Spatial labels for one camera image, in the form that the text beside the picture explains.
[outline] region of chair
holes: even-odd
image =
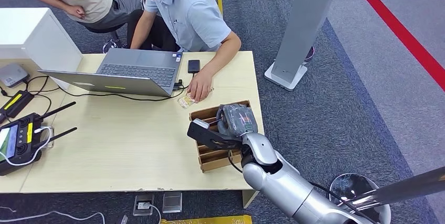
[[[102,47],[102,52],[106,54],[110,48],[126,48],[127,45],[123,44],[121,42],[120,38],[125,38],[125,36],[118,36],[118,33],[116,32],[119,28],[121,28],[124,24],[111,27],[108,29],[94,29],[91,27],[85,27],[88,31],[95,33],[95,34],[110,34],[111,39],[105,43]]]

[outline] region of red stripe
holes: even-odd
[[[440,63],[416,40],[381,0],[367,1],[386,25],[394,32],[397,38],[399,38],[423,68],[425,68],[437,84],[445,91],[445,69]]]

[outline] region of cardboard box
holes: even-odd
[[[234,102],[239,104],[244,104],[250,107],[249,101]],[[201,119],[206,123],[211,123],[216,121],[216,112],[218,112],[219,106],[212,107],[209,109],[198,110],[190,113],[190,121],[195,119]],[[218,132],[218,127],[213,124],[209,128],[211,131]],[[213,170],[216,168],[231,165],[229,162],[228,152],[231,152],[232,161],[234,164],[241,162],[241,150],[211,150],[205,145],[200,145],[196,141],[196,147],[198,148],[198,160],[201,166],[201,170],[206,172],[208,170]]]

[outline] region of yellow strip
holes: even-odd
[[[22,94],[18,94],[16,97],[13,98],[13,100],[11,102],[9,102],[4,110],[7,110],[11,105],[13,105],[20,97],[22,97]]]
[[[124,87],[113,87],[113,86],[105,86],[105,87],[110,89],[125,89]]]
[[[226,216],[203,219],[188,219],[188,220],[161,220],[161,224],[252,224],[252,218],[249,215],[244,216]]]
[[[33,123],[28,124],[28,132],[26,133],[26,143],[31,143],[31,140],[33,139]]]
[[[223,0],[216,0],[216,3],[218,4],[219,11],[221,12],[221,15],[222,15],[222,11],[223,11]]]

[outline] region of light blue shirt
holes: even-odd
[[[145,10],[159,11],[182,51],[216,51],[231,32],[215,0],[146,0]]]

